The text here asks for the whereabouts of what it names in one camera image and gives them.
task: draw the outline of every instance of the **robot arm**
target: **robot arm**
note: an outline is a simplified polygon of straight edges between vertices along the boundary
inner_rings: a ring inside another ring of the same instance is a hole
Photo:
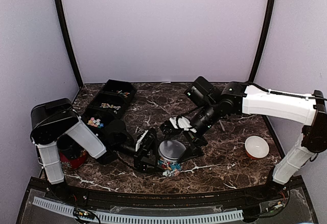
[[[31,140],[37,146],[40,164],[52,185],[64,181],[57,149],[60,136],[70,136],[95,159],[106,152],[106,147],[72,109],[68,99],[61,99],[38,105],[31,112]]]
[[[164,134],[171,134],[173,127],[202,138],[219,119],[230,114],[259,114],[302,123],[304,127],[294,147],[274,168],[272,180],[278,184],[287,183],[310,157],[327,149],[327,114],[320,91],[312,95],[282,93],[241,82],[230,82],[220,91],[199,77],[185,94],[202,109],[191,120],[179,116],[171,118],[170,125],[166,121],[160,127]]]

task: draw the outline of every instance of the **lavender wall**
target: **lavender wall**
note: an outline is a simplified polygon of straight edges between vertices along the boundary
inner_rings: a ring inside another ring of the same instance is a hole
[[[63,0],[84,82],[247,80],[267,0]]]
[[[327,0],[276,0],[262,63],[256,78],[267,88],[295,93],[319,89],[327,96]],[[271,118],[285,151],[301,125]],[[319,222],[327,223],[327,154],[308,163],[304,177]]]
[[[37,176],[29,140],[31,109],[78,91],[54,0],[0,0],[0,212],[15,223],[30,177]]]

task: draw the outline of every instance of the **brown marble surface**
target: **brown marble surface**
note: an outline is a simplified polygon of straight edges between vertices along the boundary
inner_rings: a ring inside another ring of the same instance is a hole
[[[159,126],[194,108],[183,94],[188,83],[136,83],[137,93],[126,110],[123,120],[128,131],[136,137],[145,129],[155,127],[162,139]],[[223,88],[223,83],[216,84]],[[101,89],[102,84],[86,84],[79,92],[74,107],[82,114]],[[100,165],[93,158],[75,171],[65,171],[68,184],[90,189],[126,193],[200,193],[230,190],[261,185],[269,170],[281,160],[278,150],[261,116],[232,116],[219,123],[205,137],[209,144],[203,147],[205,156],[182,164],[179,176],[163,177],[135,172],[120,161]],[[251,160],[247,157],[244,142],[249,136],[264,138],[270,147],[267,157]],[[132,159],[121,155],[131,165]]]

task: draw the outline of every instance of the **small toy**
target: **small toy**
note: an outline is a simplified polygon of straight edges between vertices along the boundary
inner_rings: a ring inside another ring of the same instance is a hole
[[[92,126],[92,127],[96,127],[96,128],[103,128],[104,127],[104,124],[101,123],[101,119],[94,119],[94,118],[91,118],[88,122],[87,122],[88,125]]]
[[[162,175],[166,177],[178,176],[182,170],[179,163],[169,162],[163,158],[158,161],[158,165],[165,170]]]
[[[100,105],[101,108],[110,108],[110,109],[116,109],[119,110],[121,108],[121,106],[114,106],[114,105],[110,105],[108,103],[101,103]]]
[[[118,93],[119,95],[122,95],[122,96],[124,96],[125,98],[127,98],[127,96],[129,96],[129,95],[130,95],[130,93],[129,93],[129,92],[124,92],[124,93],[123,93],[123,91],[122,91],[122,90],[120,90],[120,91],[118,91],[118,90],[117,90],[117,93]]]

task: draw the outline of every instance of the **black tray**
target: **black tray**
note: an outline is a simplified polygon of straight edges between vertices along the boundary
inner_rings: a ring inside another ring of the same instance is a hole
[[[102,108],[101,104],[107,103],[114,106],[120,106],[121,108]],[[126,104],[124,99],[119,95],[111,95],[103,92],[99,92],[98,95],[90,103],[89,107],[94,109],[100,109],[103,112],[111,113],[115,118],[119,119],[123,116],[129,104]]]
[[[121,96],[126,103],[130,103],[136,94],[136,88],[130,82],[122,82],[117,80],[108,80],[101,90],[107,94],[115,94]]]
[[[94,109],[94,108],[86,109],[86,111],[84,112],[84,114],[82,116],[82,121],[87,125],[87,127],[89,129],[91,129],[91,131],[93,133],[98,133],[99,135],[102,134],[101,130],[103,128],[97,128],[97,127],[88,125],[87,123],[91,118],[100,119],[101,120],[100,123],[103,123],[104,126],[108,125],[111,121],[113,121],[115,119],[113,114],[103,112],[101,109]]]

